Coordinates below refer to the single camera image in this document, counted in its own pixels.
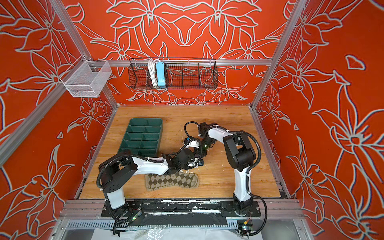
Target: white mesh basket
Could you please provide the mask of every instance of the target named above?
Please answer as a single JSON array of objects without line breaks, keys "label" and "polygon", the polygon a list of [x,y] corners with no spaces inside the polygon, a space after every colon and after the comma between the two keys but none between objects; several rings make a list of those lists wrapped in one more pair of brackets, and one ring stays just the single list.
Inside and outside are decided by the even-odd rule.
[{"label": "white mesh basket", "polygon": [[98,97],[112,74],[108,61],[104,63],[99,72],[93,72],[87,61],[81,61],[79,64],[80,67],[63,82],[65,88],[73,97]]}]

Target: black and white robotic arm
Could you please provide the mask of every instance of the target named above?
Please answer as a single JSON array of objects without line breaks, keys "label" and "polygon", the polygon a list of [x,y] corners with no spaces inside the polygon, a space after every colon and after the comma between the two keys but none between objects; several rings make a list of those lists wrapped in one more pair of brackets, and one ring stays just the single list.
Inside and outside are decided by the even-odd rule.
[{"label": "black and white robotic arm", "polygon": [[[249,181],[251,169],[259,163],[261,158],[261,149],[257,140],[249,133],[230,131],[216,123],[188,122],[187,124],[189,123],[197,124],[199,137],[202,140],[192,138],[186,132],[188,138],[185,139],[185,145],[178,152],[162,154],[161,157],[143,157],[126,151],[100,164],[96,184],[103,191],[112,209],[126,204],[122,187],[132,176],[138,174],[168,175],[181,169],[192,169],[207,155],[207,149],[218,141],[224,144],[227,160],[235,172],[233,194],[235,212],[240,216],[249,212],[253,205],[253,197],[260,198],[250,192]],[[257,146],[256,162],[254,162],[256,153],[249,137]]]}]

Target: wooden tabletop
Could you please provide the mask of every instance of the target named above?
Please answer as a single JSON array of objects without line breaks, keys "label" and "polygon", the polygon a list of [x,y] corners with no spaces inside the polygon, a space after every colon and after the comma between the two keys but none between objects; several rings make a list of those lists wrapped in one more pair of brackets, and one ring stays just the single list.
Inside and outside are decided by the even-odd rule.
[{"label": "wooden tabletop", "polygon": [[[81,192],[81,199],[103,199],[103,192],[96,186],[98,166],[115,155],[121,144],[131,118],[161,118],[163,131],[158,155],[176,152],[183,146],[186,137],[184,124],[188,121],[198,123],[217,123],[231,131],[244,130],[259,139],[249,108],[247,106],[121,106],[113,119],[92,170]],[[187,131],[197,136],[197,127],[189,124]],[[251,171],[251,190],[261,197],[280,197],[275,178],[262,148],[260,163]],[[144,175],[133,176],[124,185],[126,198],[219,198],[232,197],[235,190],[235,176],[229,165],[224,145],[217,142],[204,158],[204,166],[188,172],[199,176],[199,186],[195,189],[168,187],[147,191]]]}]

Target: green compartment organizer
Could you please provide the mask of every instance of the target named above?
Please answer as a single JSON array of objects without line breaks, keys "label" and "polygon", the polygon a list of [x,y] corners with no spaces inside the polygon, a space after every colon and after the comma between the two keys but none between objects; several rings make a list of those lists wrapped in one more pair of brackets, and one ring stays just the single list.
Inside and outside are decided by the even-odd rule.
[{"label": "green compartment organizer", "polygon": [[160,118],[132,118],[118,153],[129,149],[133,154],[157,157],[162,130],[163,120]]}]

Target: blue power strip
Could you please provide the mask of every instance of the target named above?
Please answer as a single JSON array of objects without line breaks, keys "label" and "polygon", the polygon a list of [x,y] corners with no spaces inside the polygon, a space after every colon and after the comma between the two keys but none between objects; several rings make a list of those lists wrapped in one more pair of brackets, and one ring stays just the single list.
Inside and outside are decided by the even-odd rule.
[{"label": "blue power strip", "polygon": [[166,85],[166,80],[164,77],[164,63],[156,63],[156,72],[157,72],[157,84],[159,86],[164,86]]}]

